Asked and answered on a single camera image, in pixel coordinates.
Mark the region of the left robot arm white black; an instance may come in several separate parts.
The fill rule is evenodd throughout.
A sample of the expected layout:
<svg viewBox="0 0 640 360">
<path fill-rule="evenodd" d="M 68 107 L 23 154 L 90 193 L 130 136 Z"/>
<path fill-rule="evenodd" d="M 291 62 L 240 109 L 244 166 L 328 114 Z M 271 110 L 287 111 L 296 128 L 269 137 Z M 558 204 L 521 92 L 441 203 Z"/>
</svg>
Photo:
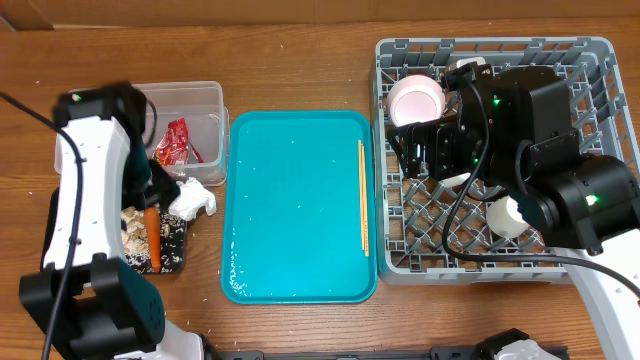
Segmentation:
<svg viewBox="0 0 640 360">
<path fill-rule="evenodd" d="M 125 256 L 122 210 L 167 208 L 180 193 L 146 155 L 144 93 L 129 82 L 72 91 L 59 96 L 51 119 L 3 98 L 57 134 L 60 184 L 41 269 L 19 284 L 22 306 L 45 335 L 43 358 L 218 358 L 204 335 L 166 318 L 159 291 Z"/>
</svg>

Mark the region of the white plastic cup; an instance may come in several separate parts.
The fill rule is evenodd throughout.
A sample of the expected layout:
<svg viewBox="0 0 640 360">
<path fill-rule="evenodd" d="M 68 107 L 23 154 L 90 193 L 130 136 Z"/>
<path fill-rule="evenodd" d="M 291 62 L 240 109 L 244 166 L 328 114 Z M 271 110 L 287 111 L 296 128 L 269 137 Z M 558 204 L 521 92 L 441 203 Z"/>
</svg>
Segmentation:
<svg viewBox="0 0 640 360">
<path fill-rule="evenodd" d="M 504 238 L 517 238 L 529 228 L 510 196 L 500 198 L 487 209 L 487 224 L 492 232 Z"/>
</svg>

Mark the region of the red snack wrapper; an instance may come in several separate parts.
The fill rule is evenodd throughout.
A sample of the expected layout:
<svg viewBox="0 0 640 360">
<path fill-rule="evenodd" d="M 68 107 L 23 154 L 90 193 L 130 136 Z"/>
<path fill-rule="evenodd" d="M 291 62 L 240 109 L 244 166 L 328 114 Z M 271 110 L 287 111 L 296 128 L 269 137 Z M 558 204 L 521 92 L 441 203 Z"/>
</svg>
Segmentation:
<svg viewBox="0 0 640 360">
<path fill-rule="evenodd" d="M 152 158 L 161 166 L 178 166 L 203 163 L 204 159 L 189 140 L 185 118 L 170 122 L 167 131 L 154 149 Z"/>
</svg>

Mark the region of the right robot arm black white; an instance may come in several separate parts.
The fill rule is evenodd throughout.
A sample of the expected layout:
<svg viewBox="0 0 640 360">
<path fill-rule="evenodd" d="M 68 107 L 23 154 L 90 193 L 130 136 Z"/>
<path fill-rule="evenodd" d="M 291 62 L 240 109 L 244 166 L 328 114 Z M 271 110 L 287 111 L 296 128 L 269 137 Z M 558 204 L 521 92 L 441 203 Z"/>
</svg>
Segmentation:
<svg viewBox="0 0 640 360">
<path fill-rule="evenodd" d="M 639 184 L 609 155 L 580 149 L 566 82 L 544 66 L 500 73 L 470 63 L 446 72 L 454 115 L 392 129 L 387 139 L 409 178 L 466 174 L 500 186 L 563 266 L 605 356 L 639 355 Z"/>
</svg>

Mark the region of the cream bowl with food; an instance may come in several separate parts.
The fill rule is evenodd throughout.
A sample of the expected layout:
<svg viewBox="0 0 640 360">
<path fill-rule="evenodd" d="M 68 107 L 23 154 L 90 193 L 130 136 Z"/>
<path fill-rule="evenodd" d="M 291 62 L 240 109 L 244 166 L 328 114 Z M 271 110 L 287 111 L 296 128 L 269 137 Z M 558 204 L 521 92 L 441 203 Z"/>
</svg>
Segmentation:
<svg viewBox="0 0 640 360">
<path fill-rule="evenodd" d="M 457 187 L 460 186 L 462 184 L 464 184 L 470 177 L 470 173 L 466 172 L 466 173 L 462 173 L 459 175 L 455 175 L 443 180 L 440 180 L 440 183 L 448 188 L 453 188 L 453 187 Z"/>
</svg>

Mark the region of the white tissue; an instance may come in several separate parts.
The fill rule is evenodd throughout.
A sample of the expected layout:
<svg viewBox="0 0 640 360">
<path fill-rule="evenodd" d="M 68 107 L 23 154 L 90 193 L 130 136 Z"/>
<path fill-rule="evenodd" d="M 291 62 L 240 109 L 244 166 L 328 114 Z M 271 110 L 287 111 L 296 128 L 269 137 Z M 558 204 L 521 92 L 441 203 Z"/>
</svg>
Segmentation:
<svg viewBox="0 0 640 360">
<path fill-rule="evenodd" d="M 208 216 L 217 212 L 215 195 L 205 188 L 196 178 L 190 177 L 185 182 L 177 182 L 180 194 L 170 204 L 168 212 L 184 221 L 196 218 L 201 209 Z"/>
</svg>

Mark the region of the pink bowl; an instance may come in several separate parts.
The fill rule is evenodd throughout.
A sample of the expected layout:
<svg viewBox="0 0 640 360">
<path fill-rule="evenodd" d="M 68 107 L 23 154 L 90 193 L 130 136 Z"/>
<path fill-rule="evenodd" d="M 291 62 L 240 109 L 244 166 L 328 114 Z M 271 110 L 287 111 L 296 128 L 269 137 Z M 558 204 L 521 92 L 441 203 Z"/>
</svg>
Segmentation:
<svg viewBox="0 0 640 360">
<path fill-rule="evenodd" d="M 425 75 L 402 78 L 387 95 L 387 110 L 396 127 L 437 120 L 443 115 L 445 106 L 443 88 Z"/>
</svg>

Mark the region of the orange carrot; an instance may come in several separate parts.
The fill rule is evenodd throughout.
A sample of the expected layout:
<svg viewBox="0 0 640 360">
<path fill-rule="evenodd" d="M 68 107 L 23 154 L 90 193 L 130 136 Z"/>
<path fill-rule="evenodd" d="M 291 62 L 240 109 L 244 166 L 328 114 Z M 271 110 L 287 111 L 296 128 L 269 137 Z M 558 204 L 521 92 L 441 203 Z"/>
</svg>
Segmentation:
<svg viewBox="0 0 640 360">
<path fill-rule="evenodd" d="M 151 267 L 155 273 L 161 272 L 161 222 L 158 210 L 149 207 L 144 210 L 144 225 L 147 233 Z"/>
</svg>

